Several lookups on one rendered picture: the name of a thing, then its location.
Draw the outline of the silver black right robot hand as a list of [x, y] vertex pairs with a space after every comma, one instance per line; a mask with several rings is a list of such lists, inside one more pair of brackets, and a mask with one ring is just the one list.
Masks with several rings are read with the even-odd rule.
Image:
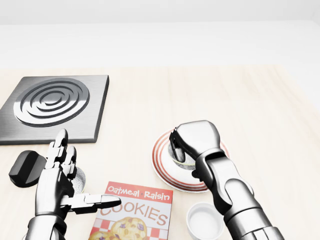
[[186, 160], [185, 154], [194, 160], [205, 152], [219, 157], [225, 155], [217, 128], [207, 120], [183, 123], [174, 129], [169, 139], [174, 156], [181, 163]]

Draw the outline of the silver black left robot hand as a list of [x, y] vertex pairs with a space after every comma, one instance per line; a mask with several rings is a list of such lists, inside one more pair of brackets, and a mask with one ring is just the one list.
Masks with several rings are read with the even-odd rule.
[[98, 209], [112, 208], [122, 203], [114, 195], [75, 194], [72, 180], [77, 173], [76, 158], [75, 147], [68, 147], [68, 132], [61, 129], [49, 145], [47, 162], [39, 177], [36, 215], [57, 215], [65, 219], [69, 211], [76, 214], [95, 213]]

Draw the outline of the white plate with red rings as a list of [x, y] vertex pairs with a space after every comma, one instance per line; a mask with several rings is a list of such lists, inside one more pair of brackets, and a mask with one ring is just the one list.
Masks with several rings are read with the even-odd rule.
[[180, 191], [189, 193], [207, 192], [206, 185], [192, 176], [193, 170], [182, 169], [171, 159], [168, 151], [171, 132], [172, 130], [169, 130], [162, 134], [153, 146], [151, 162], [156, 174], [169, 186]]

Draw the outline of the flat dark stove plate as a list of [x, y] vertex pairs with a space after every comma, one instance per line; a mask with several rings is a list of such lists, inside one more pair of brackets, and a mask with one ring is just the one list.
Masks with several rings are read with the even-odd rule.
[[95, 143], [108, 87], [108, 75], [23, 77], [0, 109], [0, 145], [48, 144], [61, 129]]

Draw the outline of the round black knob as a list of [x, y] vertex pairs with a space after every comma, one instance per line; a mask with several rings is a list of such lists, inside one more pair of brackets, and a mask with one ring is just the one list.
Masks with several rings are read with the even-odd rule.
[[36, 151], [23, 151], [17, 157], [8, 174], [10, 180], [20, 188], [34, 186], [38, 183], [46, 162], [46, 158], [39, 155]]

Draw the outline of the small white ramekin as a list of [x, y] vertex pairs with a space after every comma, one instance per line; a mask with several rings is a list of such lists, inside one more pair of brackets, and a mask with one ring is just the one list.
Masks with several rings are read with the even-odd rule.
[[217, 240], [225, 224], [213, 204], [198, 202], [187, 212], [186, 225], [193, 240]]

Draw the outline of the oatmeal raisin cookies box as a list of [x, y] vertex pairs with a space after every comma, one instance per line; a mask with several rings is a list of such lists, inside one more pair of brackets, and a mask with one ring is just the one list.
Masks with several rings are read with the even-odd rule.
[[173, 191], [110, 181], [121, 204], [101, 209], [88, 240], [167, 240]]

